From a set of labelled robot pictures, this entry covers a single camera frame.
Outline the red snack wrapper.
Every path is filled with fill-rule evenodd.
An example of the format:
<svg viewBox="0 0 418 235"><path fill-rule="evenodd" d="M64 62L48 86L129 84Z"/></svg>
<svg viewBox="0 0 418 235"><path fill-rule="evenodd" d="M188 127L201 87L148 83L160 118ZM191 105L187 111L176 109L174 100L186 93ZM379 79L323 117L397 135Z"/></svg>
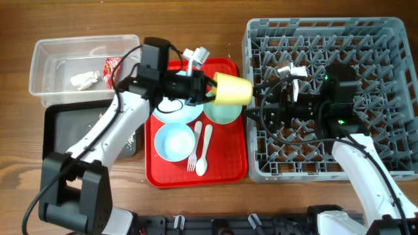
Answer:
<svg viewBox="0 0 418 235"><path fill-rule="evenodd" d="M105 59L103 80L105 81L108 90L113 89L112 83L116 81L116 77L119 73L120 67L118 67L118 63L120 61L121 57L108 57Z"/></svg>

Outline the small light blue bowl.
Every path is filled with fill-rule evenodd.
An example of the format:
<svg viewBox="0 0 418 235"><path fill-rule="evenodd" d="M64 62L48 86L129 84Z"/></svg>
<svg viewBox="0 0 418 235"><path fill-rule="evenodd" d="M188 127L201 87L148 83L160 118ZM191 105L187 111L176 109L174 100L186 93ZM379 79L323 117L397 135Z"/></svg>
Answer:
<svg viewBox="0 0 418 235"><path fill-rule="evenodd" d="M190 156L195 147L193 130L183 123L167 123L155 134L154 148L165 161L180 162Z"/></svg>

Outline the white plastic spoon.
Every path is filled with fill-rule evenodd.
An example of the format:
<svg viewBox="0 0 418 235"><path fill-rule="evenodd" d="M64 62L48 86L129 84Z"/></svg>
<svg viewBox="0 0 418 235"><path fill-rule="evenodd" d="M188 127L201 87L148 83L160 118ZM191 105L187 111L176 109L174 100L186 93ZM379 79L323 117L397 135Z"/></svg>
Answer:
<svg viewBox="0 0 418 235"><path fill-rule="evenodd" d="M204 130L204 140L203 140L203 146L202 146L202 155L197 161L195 172L198 176L203 176L206 173L206 170L208 168L208 162L206 160L206 155L208 152L208 146L210 143L210 139L212 137L213 132L213 126L207 125L205 126Z"/></svg>

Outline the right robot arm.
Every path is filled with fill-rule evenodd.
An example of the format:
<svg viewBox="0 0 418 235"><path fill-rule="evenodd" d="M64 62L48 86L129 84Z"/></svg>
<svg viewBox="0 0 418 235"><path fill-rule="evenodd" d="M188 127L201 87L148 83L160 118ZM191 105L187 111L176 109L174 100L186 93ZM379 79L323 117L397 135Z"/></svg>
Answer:
<svg viewBox="0 0 418 235"><path fill-rule="evenodd" d="M291 128L294 119L312 120L317 138L342 167L366 215L364 226L337 205L310 206L310 230L314 234L416 234L417 206L403 194L379 158L367 127L354 111L358 82L349 65L331 64L316 95L298 92L298 81L307 77L304 67L288 65L280 77L253 87L261 100L246 115L275 141L286 140L274 133L280 125Z"/></svg>

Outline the white napkin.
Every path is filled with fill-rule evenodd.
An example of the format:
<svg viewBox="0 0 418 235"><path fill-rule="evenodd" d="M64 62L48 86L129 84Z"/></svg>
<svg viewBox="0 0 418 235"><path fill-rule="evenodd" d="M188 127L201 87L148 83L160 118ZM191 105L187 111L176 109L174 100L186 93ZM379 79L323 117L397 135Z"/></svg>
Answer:
<svg viewBox="0 0 418 235"><path fill-rule="evenodd" d="M70 78L71 84L79 91L87 89L99 78L99 71L77 74Z"/></svg>

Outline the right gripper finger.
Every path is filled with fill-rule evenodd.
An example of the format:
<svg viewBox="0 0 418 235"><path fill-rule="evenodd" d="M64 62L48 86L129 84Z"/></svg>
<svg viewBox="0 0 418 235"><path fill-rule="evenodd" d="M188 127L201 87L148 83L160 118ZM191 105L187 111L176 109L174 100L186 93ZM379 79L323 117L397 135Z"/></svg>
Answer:
<svg viewBox="0 0 418 235"><path fill-rule="evenodd" d="M244 114L247 118L250 118L254 121L260 121L261 120L261 115L260 115L260 108L247 108L244 110Z"/></svg>
<svg viewBox="0 0 418 235"><path fill-rule="evenodd" d="M276 95L276 88L274 86L277 82L266 82L263 84L256 84L253 87L253 96L255 98L263 98L267 95L268 98L274 98Z"/></svg>

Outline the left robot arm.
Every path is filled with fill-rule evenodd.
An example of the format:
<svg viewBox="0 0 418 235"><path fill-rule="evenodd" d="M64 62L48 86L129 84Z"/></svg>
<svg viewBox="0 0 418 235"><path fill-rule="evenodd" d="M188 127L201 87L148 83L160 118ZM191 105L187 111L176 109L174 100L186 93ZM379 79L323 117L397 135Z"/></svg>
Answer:
<svg viewBox="0 0 418 235"><path fill-rule="evenodd" d="M200 70L209 51L200 47L176 53L186 59L187 72L168 70L175 46L157 37L140 45L142 58L119 84L103 117L65 153L51 151L42 162L40 192L28 207L22 232L32 209L39 219L76 234L135 234L138 215L113 205L109 171L131 134L143 125L164 97L195 106L209 101L206 87L215 87Z"/></svg>

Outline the rice and food scraps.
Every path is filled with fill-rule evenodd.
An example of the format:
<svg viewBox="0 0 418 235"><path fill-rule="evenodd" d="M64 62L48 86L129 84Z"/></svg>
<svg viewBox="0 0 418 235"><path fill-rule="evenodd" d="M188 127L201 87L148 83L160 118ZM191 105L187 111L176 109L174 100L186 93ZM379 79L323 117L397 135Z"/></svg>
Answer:
<svg viewBox="0 0 418 235"><path fill-rule="evenodd" d="M132 113L128 111L116 113L108 110L100 113L97 121L91 124L85 139L93 140L102 134L96 145L100 144L113 148L121 145L124 148L126 145L132 146L135 143L137 127L138 125Z"/></svg>

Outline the white plastic fork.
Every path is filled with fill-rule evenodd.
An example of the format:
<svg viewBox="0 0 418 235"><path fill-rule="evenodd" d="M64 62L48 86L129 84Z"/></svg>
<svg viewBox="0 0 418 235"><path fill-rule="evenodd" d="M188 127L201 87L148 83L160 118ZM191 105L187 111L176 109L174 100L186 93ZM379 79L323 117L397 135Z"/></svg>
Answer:
<svg viewBox="0 0 418 235"><path fill-rule="evenodd" d="M197 163L197 146L199 144L199 138L202 131L202 122L197 121L194 126L194 136L195 136L195 145L193 151L191 152L190 156L188 157L187 161L187 171L193 172L195 170L195 166Z"/></svg>

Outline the yellow plastic cup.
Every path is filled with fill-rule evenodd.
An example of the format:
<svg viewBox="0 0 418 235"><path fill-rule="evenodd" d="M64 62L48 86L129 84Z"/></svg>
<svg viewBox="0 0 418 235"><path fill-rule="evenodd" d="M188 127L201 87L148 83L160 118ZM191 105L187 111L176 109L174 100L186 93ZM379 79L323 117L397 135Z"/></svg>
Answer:
<svg viewBox="0 0 418 235"><path fill-rule="evenodd" d="M251 102L253 86L249 80L220 72L214 74L213 80L217 84L212 88L214 105L245 106Z"/></svg>

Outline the mint green bowl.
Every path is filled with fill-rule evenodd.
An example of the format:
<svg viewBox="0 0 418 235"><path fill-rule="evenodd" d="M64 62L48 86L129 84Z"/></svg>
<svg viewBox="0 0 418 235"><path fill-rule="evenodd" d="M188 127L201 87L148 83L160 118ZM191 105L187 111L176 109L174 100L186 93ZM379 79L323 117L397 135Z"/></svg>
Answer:
<svg viewBox="0 0 418 235"><path fill-rule="evenodd" d="M226 125L235 121L242 112L239 105L214 105L211 102L203 105L206 117L214 123Z"/></svg>

